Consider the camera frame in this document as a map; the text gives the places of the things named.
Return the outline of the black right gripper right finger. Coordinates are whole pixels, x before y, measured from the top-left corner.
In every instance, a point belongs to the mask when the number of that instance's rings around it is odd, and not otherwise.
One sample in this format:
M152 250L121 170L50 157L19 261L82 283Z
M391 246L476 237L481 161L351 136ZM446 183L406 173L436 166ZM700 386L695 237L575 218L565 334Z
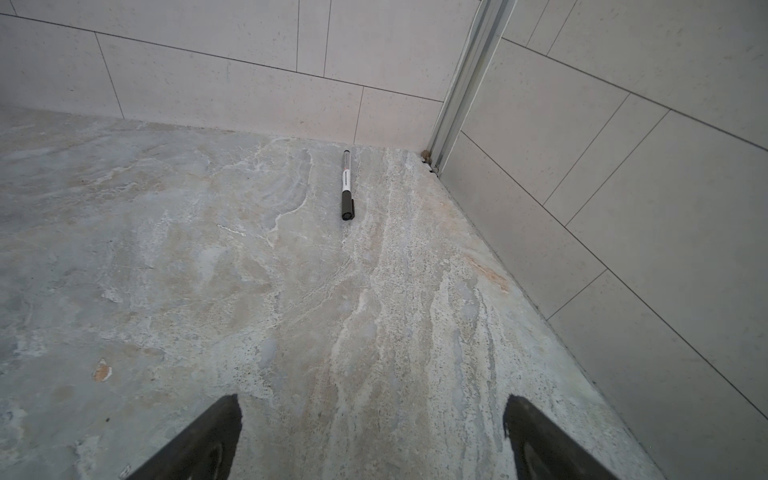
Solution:
M522 396L509 396L503 427L514 454L518 479L617 479Z

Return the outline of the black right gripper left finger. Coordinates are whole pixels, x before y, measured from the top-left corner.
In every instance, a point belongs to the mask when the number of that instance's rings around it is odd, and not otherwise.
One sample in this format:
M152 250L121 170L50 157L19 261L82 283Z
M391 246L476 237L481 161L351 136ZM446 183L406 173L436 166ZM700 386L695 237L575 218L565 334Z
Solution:
M238 395L225 395L128 479L228 479L241 431Z

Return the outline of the black white marker pen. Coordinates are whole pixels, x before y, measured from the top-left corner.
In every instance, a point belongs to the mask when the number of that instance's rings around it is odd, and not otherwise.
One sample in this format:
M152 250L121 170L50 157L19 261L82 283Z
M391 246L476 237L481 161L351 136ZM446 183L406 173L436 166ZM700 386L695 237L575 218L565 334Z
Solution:
M351 191L351 152L345 150L342 156L341 217L343 221L355 217L354 199Z

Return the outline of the metal corner frame post right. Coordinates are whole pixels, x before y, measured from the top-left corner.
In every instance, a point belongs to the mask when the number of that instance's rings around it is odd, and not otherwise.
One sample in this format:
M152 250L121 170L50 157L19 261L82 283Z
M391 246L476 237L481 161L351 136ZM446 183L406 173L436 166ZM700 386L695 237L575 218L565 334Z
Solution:
M481 87L517 1L482 0L422 161L440 175Z

